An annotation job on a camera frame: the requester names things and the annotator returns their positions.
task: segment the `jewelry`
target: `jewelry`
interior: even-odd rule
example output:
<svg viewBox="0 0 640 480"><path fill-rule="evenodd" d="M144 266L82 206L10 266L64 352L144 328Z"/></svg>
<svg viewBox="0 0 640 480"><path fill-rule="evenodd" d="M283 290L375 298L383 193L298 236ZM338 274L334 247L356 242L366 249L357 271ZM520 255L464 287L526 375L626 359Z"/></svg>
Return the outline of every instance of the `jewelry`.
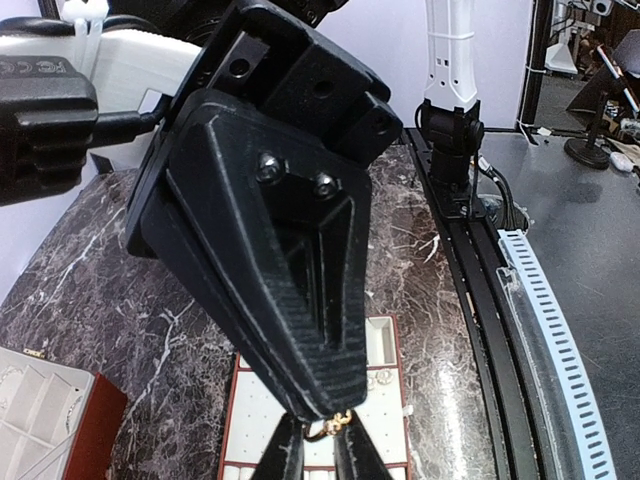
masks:
<svg viewBox="0 0 640 480"><path fill-rule="evenodd" d="M380 370L376 373L376 380L380 385L389 385L393 382L393 373L391 370Z"/></svg>
<svg viewBox="0 0 640 480"><path fill-rule="evenodd" d="M336 413L332 419L324 422L324 427L322 428L322 430L313 436L310 435L311 426L306 425L304 429L305 440L307 442L315 443L327 436L335 437L342 431L343 427L351 423L352 418L353 415L351 414L351 410L347 410L344 416L341 413Z"/></svg>
<svg viewBox="0 0 640 480"><path fill-rule="evenodd" d="M71 415L73 414L73 411L76 409L76 407L82 401L83 398L84 398L84 396L80 395L78 398L76 398L76 400L69 407L69 411L67 412L67 419L64 422L64 426L67 429L67 434L68 435L71 434Z"/></svg>
<svg viewBox="0 0 640 480"><path fill-rule="evenodd" d="M0 375L0 387L2 386L4 381L9 377L9 375L13 375L14 373L17 373L18 375L22 375L23 372L22 370L14 367L13 365L9 365L7 368L5 368L2 371L2 375ZM8 407L9 407L9 400L7 400L6 397L0 400L0 410L6 410Z"/></svg>

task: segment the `black stand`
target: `black stand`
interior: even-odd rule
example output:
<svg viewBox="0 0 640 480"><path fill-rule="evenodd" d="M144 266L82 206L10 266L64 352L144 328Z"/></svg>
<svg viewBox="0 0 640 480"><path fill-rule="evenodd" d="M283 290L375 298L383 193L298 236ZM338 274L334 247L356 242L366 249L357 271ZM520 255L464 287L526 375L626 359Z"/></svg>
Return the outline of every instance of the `black stand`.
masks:
<svg viewBox="0 0 640 480"><path fill-rule="evenodd" d="M609 155L596 145L596 139L598 133L600 133L600 124L602 123L602 116L604 115L604 109L607 105L609 95L607 92L600 94L600 100L598 101L598 110L591 124L589 130L589 138L582 140L579 138L570 138L564 144L564 151L573 158L576 162L596 170L606 170L609 168Z"/></svg>

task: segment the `round black base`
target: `round black base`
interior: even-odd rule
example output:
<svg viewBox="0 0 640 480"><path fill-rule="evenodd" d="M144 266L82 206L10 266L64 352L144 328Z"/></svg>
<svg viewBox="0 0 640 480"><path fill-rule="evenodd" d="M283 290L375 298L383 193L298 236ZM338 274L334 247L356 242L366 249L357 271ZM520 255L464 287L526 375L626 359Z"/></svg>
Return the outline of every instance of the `round black base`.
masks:
<svg viewBox="0 0 640 480"><path fill-rule="evenodd" d="M576 162L597 170L609 168L609 155L600 147L587 147L586 140L570 138L564 144L564 151Z"/></svg>

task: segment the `jewelry tray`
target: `jewelry tray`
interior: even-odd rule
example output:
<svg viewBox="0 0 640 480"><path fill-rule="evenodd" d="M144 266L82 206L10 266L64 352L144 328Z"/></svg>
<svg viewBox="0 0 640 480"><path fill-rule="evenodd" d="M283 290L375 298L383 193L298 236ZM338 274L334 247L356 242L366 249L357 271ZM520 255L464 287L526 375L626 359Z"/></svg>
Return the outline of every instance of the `jewelry tray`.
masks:
<svg viewBox="0 0 640 480"><path fill-rule="evenodd" d="M411 479L404 384L396 329L391 316L366 320L368 396L356 411L394 480ZM248 480L284 409L251 371L236 361L218 480ZM322 428L314 424L311 434ZM304 480L335 480L333 440L305 442Z"/></svg>
<svg viewBox="0 0 640 480"><path fill-rule="evenodd" d="M94 380L0 348L0 480L63 477Z"/></svg>

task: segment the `marble surface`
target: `marble surface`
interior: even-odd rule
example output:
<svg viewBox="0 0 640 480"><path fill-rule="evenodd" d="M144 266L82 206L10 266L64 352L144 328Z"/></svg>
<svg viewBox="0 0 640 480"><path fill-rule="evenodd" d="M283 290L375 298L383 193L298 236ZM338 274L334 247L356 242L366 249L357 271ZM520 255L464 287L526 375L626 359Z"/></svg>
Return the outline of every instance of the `marble surface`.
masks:
<svg viewBox="0 0 640 480"><path fill-rule="evenodd" d="M459 301L408 150L374 183L368 314L398 316L414 479L494 478L478 376ZM0 346L100 371L130 403L112 479L217 472L233 347L158 261L124 250L133 172L97 178L0 307Z"/></svg>

